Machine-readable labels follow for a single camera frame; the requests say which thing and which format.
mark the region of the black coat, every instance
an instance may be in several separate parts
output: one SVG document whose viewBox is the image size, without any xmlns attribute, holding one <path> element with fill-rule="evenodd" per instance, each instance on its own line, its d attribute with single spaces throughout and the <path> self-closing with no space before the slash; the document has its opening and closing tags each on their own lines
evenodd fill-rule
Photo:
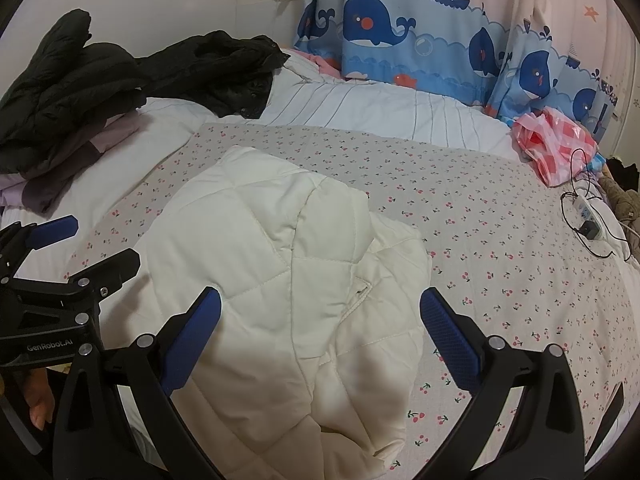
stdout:
<svg viewBox="0 0 640 480">
<path fill-rule="evenodd" d="M 194 101 L 218 117 L 238 113 L 258 119 L 269 99 L 273 71 L 287 59 L 266 36 L 234 40 L 218 30 L 137 61 L 150 80 L 143 87 L 149 97 Z"/>
<path fill-rule="evenodd" d="M 146 79 L 126 50 L 84 46 L 90 22 L 80 9 L 62 16 L 0 100 L 0 173 L 28 174 L 88 121 L 108 118 L 97 114 L 111 117 L 145 103 L 138 88 Z"/>
</svg>

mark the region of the plastic bag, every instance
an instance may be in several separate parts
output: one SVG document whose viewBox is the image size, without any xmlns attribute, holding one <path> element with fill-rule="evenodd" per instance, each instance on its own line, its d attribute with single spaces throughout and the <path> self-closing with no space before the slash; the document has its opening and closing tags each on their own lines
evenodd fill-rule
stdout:
<svg viewBox="0 0 640 480">
<path fill-rule="evenodd" d="M 587 130 L 548 106 L 539 117 L 529 113 L 518 118 L 511 134 L 522 151 L 533 159 L 540 178 L 549 187 L 571 180 L 598 151 Z"/>
</svg>

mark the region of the red fish print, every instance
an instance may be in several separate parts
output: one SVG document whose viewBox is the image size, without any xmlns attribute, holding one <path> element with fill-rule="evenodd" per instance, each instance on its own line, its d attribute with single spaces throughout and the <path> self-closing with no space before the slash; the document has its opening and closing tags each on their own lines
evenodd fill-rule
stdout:
<svg viewBox="0 0 640 480">
<path fill-rule="evenodd" d="M 415 90 L 418 80 L 407 74 L 398 74 L 394 76 L 394 83 L 398 86 L 406 86 L 407 88 L 413 88 Z"/>
</svg>

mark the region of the white quilted jacket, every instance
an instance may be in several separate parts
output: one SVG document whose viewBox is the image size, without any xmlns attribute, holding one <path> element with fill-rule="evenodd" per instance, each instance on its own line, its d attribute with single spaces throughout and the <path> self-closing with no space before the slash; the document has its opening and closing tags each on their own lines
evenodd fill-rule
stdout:
<svg viewBox="0 0 640 480">
<path fill-rule="evenodd" d="M 431 261 L 366 194 L 234 147 L 185 184 L 104 302 L 108 346 L 155 333 L 215 286 L 222 318 L 172 400 L 229 480 L 366 480 L 402 449 Z M 127 414 L 145 433 L 132 399 Z"/>
</svg>

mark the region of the blue gripper pad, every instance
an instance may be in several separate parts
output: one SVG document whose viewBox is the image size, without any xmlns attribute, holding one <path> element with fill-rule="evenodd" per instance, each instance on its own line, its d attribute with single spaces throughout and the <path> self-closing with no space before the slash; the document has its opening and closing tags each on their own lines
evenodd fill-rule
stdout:
<svg viewBox="0 0 640 480">
<path fill-rule="evenodd" d="M 64 216 L 46 224 L 34 227 L 25 240 L 28 249 L 38 250 L 56 242 L 75 236 L 78 232 L 78 220 L 74 216 Z"/>
<path fill-rule="evenodd" d="M 473 321 L 453 312 L 434 287 L 425 290 L 420 298 L 420 317 L 456 385 L 472 395 L 477 393 L 481 358 L 458 326 L 460 320 Z"/>
<path fill-rule="evenodd" d="M 215 288 L 210 288 L 205 296 L 200 295 L 191 308 L 194 307 L 191 317 L 164 356 L 160 385 L 167 397 L 187 383 L 193 367 L 218 324 L 222 314 L 220 294 Z"/>
</svg>

